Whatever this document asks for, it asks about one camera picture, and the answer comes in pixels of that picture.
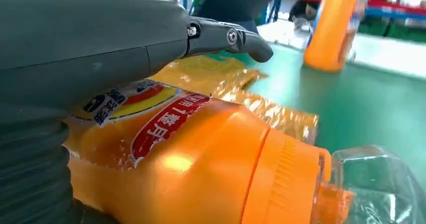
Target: orange plastic bottle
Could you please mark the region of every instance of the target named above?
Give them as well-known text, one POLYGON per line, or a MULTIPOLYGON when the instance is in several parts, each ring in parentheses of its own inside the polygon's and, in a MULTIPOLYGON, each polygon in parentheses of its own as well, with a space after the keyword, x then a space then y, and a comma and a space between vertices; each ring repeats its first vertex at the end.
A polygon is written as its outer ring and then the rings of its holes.
POLYGON ((312 68, 336 72, 345 65, 368 0, 322 0, 304 53, 312 68))
POLYGON ((243 106, 145 82, 93 98, 67 123, 74 196, 122 224, 335 219, 317 206, 335 203, 319 194, 330 154, 243 106))

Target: plastic wrap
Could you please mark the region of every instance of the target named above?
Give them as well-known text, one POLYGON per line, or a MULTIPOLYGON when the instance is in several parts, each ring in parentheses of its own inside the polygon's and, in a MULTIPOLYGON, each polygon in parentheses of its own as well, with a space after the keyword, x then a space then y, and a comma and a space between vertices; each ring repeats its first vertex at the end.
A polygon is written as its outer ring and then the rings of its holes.
POLYGON ((151 79, 194 92, 211 95, 246 106, 271 127, 298 140, 314 144, 318 116, 278 105, 245 89, 265 77, 259 71, 245 69, 244 63, 200 56, 175 61, 151 79))
POLYGON ((424 190, 401 159, 379 147, 335 152, 328 186, 346 190, 339 192, 340 218, 336 223, 426 223, 424 190))

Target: black machine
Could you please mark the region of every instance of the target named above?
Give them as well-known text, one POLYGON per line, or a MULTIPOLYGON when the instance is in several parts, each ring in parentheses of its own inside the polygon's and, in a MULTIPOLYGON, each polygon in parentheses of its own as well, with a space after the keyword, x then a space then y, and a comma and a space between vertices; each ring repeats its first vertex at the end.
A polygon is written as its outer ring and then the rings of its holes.
POLYGON ((272 0, 201 0, 193 15, 231 22, 258 33, 255 19, 272 0))
POLYGON ((166 0, 0 0, 0 223, 115 223, 72 197, 62 122, 93 95, 227 50, 265 62, 244 28, 166 0))

